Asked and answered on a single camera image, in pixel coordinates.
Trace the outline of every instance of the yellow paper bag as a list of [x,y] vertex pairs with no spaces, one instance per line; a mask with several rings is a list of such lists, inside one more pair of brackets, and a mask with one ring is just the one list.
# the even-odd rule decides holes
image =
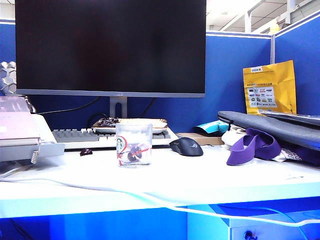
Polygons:
[[296,80],[292,60],[243,69],[246,112],[258,109],[297,113]]

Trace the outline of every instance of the white desk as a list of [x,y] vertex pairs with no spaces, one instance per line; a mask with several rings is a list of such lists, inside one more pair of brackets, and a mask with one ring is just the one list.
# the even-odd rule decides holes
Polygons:
[[[143,192],[172,206],[253,202],[320,196],[320,168],[254,159],[226,165],[229,152],[203,146],[201,157],[153,149],[153,163],[121,168],[114,150],[65,152],[12,178],[49,178],[71,184]],[[124,192],[80,189],[49,181],[0,182],[0,218],[163,207]]]

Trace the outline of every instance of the computer monitor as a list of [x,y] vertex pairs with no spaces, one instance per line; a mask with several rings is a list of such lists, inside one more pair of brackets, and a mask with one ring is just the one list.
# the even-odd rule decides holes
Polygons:
[[16,0],[17,93],[204,97],[206,0]]

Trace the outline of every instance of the tray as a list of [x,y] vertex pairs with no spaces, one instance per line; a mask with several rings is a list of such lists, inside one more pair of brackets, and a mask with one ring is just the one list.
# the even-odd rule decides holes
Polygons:
[[104,117],[100,118],[96,123],[92,125],[92,129],[98,133],[115,133],[116,124],[152,124],[152,133],[160,134],[167,130],[168,122],[165,119],[158,118],[116,118],[116,117]]

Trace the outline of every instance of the white keyboard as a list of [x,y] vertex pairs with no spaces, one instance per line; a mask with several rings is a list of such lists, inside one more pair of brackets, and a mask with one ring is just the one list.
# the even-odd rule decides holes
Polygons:
[[[52,131],[58,143],[64,143],[65,149],[94,149],[94,148],[115,148],[116,137],[114,133],[97,133],[91,128],[87,129],[55,129]],[[152,145],[168,145],[177,140],[178,137],[166,128],[163,132],[152,135]]]

